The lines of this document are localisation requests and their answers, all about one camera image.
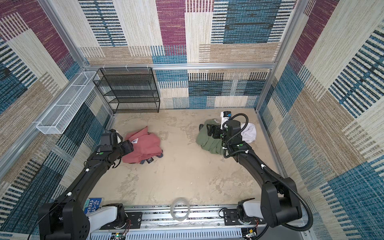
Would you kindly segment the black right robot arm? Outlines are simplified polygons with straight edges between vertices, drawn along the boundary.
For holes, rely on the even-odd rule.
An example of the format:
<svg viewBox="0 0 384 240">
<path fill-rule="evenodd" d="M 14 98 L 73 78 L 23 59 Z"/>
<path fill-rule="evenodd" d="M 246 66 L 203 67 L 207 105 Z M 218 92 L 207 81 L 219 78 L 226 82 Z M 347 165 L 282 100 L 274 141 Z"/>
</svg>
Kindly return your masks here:
<svg viewBox="0 0 384 240">
<path fill-rule="evenodd" d="M 261 200 L 247 200 L 241 204 L 247 217 L 264 219 L 274 228 L 298 220 L 303 216 L 301 202 L 292 192 L 296 184 L 291 178 L 282 178 L 256 155 L 252 147 L 242 140 L 242 135 L 235 136 L 241 130 L 240 122 L 230 120 L 225 129 L 214 121 L 213 124 L 200 126 L 200 131 L 207 136 L 220 140 L 222 149 L 228 151 L 231 158 L 243 166 L 262 189 Z"/>
</svg>

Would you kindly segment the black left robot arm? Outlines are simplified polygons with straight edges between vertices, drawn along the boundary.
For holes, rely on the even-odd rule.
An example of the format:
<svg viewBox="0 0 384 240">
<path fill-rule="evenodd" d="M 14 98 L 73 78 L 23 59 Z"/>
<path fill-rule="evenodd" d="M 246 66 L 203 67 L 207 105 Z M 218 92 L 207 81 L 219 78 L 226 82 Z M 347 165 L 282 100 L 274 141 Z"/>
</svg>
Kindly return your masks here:
<svg viewBox="0 0 384 240">
<path fill-rule="evenodd" d="M 123 156 L 133 151 L 133 144 L 115 130 L 104 133 L 74 182 L 53 203 L 40 207 L 37 222 L 40 238 L 86 240 L 93 231 L 105 225 L 125 227 L 128 217 L 122 204 L 102 207 L 89 215 L 85 214 L 83 206 L 100 178 L 109 169 L 116 168 Z"/>
</svg>

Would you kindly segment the red patterned shirt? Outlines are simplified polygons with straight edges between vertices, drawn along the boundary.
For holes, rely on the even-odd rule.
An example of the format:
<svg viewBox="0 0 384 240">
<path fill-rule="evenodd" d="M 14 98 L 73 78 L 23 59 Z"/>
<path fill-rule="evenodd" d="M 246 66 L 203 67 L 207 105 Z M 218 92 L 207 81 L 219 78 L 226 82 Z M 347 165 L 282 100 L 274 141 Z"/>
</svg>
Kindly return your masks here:
<svg viewBox="0 0 384 240">
<path fill-rule="evenodd" d="M 148 126 L 145 128 L 128 133 L 125 140 L 133 144 L 133 151 L 122 157 L 122 161 L 126 164 L 140 164 L 153 157 L 162 158 L 163 150 L 161 148 L 160 138 L 150 133 Z"/>
</svg>

